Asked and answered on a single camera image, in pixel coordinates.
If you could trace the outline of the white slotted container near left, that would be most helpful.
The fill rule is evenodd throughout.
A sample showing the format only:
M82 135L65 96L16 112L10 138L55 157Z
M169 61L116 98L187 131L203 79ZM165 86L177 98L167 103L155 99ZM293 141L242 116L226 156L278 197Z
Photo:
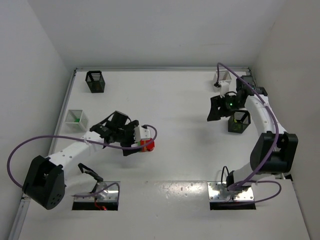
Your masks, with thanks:
M89 118L83 110L79 109L69 109L64 122L73 133L86 132L89 127Z

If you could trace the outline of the red green brown lego stack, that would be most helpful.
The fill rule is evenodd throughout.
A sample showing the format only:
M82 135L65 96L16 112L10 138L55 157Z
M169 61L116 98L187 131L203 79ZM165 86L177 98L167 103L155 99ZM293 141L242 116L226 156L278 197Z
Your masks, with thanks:
M155 148L155 142L152 138L137 138L136 143L139 146L139 152L152 152Z

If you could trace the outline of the white slotted container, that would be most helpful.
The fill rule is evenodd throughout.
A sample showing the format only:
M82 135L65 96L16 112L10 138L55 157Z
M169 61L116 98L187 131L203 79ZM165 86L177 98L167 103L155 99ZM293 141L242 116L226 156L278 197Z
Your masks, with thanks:
M64 122L73 133L86 132L89 127L89 118L83 110L79 109L69 109Z
M227 69L223 70L216 70L214 77L213 77L213 85L215 86L217 83L220 84L221 82L226 82L230 84L232 81L232 77L230 72Z

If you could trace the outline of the white slotted container far right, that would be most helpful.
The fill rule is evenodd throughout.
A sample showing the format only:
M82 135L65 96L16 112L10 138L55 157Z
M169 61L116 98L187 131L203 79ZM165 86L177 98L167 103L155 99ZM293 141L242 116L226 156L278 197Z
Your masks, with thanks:
M217 83L220 84L221 82L226 82L230 84L232 81L232 77L230 72L227 69L223 70L216 70L214 77L213 77L213 85L215 86Z

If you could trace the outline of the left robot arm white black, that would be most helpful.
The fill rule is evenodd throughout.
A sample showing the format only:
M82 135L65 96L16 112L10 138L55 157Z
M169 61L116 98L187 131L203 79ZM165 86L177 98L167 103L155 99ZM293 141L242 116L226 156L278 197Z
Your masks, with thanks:
M130 148L136 143L138 120L119 111L93 125L80 140L47 157L35 157L30 164L22 191L47 210L55 208L66 191L65 177L90 155L105 148L105 144L119 143Z

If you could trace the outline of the black slotted container right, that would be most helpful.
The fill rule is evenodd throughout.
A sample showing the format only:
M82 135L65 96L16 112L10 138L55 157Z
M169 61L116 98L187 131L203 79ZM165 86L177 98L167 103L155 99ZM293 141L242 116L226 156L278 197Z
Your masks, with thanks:
M228 132L242 134L251 124L251 115L247 110L235 110L228 119Z

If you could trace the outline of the black slotted container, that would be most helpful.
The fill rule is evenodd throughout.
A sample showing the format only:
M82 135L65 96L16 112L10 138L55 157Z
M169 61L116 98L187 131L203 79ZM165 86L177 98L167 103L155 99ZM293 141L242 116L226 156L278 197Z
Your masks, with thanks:
M228 119L228 132L242 134L251 124L251 115L247 110L235 110Z
M92 70L86 73L85 82L87 83L91 93L103 93L105 91L105 80L102 72Z

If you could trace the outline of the black slotted container far left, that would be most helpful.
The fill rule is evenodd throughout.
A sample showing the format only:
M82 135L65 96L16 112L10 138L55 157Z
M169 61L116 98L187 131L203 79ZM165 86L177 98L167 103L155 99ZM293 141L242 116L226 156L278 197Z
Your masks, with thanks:
M86 73L85 82L87 83L91 93L103 93L105 91L105 80L102 72L92 70Z

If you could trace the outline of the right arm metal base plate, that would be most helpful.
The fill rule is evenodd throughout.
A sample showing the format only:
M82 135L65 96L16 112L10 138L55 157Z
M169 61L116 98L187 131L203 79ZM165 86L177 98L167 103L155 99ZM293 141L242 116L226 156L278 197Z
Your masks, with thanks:
M208 181L207 189L210 203L253 202L255 199L251 186L242 186L238 190L229 191L219 181Z

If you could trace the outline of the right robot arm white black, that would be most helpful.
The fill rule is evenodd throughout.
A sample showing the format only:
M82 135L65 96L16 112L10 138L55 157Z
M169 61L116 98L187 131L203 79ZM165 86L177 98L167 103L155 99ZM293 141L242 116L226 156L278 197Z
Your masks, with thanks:
M279 123L264 87L247 81L247 76L236 80L235 91L230 90L230 83L230 80L214 78L213 90L219 94L210 99L207 121L227 117L228 131L239 134L253 122L258 140L249 163L228 173L226 187L237 190L270 175L289 173L299 142L297 135Z

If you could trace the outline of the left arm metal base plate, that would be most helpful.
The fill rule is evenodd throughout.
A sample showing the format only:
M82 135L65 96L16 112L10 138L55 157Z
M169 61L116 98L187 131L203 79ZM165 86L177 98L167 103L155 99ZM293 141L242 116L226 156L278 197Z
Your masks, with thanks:
M100 181L88 193L76 193L75 198L92 198L103 202L118 202L120 197L120 181Z

